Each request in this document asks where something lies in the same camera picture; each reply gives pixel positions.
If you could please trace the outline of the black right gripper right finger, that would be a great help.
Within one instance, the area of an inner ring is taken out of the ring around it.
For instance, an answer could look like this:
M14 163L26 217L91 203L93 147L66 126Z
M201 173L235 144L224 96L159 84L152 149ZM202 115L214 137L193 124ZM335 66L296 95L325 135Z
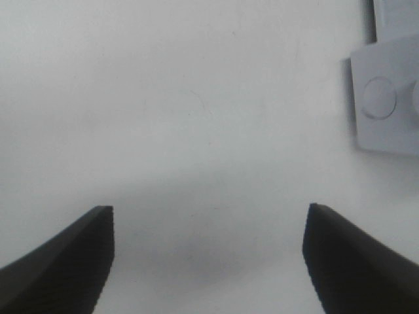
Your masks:
M308 208L302 255L326 313L418 312L418 264L326 205Z

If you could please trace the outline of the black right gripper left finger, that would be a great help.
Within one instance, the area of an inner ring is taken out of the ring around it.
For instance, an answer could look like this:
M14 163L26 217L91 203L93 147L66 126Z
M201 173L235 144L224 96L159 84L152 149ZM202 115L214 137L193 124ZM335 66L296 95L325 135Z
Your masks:
M96 206L1 268L1 312L93 313L113 260L113 207Z

